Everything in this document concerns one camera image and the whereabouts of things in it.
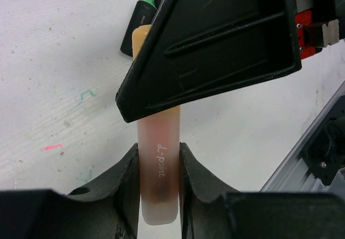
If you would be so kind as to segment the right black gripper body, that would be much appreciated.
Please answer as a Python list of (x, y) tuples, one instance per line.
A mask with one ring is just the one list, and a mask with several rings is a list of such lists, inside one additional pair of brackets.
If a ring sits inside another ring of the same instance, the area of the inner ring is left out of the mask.
[(300, 58), (344, 39), (344, 0), (296, 0)]

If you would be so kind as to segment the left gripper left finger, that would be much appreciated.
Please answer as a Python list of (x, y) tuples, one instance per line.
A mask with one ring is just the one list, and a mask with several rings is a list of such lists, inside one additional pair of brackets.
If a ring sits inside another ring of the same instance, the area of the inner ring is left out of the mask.
[(140, 206), (138, 145), (68, 198), (82, 203), (68, 238), (137, 238)]

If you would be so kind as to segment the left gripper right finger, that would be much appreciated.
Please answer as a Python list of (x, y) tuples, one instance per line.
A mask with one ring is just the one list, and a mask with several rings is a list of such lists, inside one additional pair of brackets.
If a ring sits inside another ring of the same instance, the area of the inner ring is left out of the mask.
[(186, 143), (179, 160), (182, 238), (232, 238), (226, 196), (239, 191), (202, 165)]

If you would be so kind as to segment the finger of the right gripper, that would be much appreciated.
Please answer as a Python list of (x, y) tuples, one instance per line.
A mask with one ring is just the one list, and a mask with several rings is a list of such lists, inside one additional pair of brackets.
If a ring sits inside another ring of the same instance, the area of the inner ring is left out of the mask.
[(301, 69), (295, 0), (163, 0), (115, 101), (130, 123)]

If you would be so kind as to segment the peach pastel highlighter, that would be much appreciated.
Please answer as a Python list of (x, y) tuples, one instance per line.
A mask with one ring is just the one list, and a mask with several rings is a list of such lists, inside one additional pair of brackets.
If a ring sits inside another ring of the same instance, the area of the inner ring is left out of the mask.
[(137, 121), (141, 210), (151, 226), (177, 218), (180, 115), (173, 107)]

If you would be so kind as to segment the green capped black highlighter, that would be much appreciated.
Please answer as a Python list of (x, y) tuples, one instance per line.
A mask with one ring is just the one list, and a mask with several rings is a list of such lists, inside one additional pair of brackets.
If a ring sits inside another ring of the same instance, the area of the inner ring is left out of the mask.
[(133, 31), (142, 25), (149, 25), (152, 23), (157, 8), (154, 4), (154, 0), (139, 0), (136, 2), (135, 8), (133, 10), (132, 16), (130, 18), (129, 24), (127, 26), (120, 51), (132, 57), (132, 33)]

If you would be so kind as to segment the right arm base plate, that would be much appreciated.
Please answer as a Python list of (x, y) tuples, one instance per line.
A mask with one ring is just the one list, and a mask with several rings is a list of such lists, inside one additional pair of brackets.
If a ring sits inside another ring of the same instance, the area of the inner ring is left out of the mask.
[(344, 164), (344, 117), (320, 126), (301, 150), (310, 172), (329, 186)]

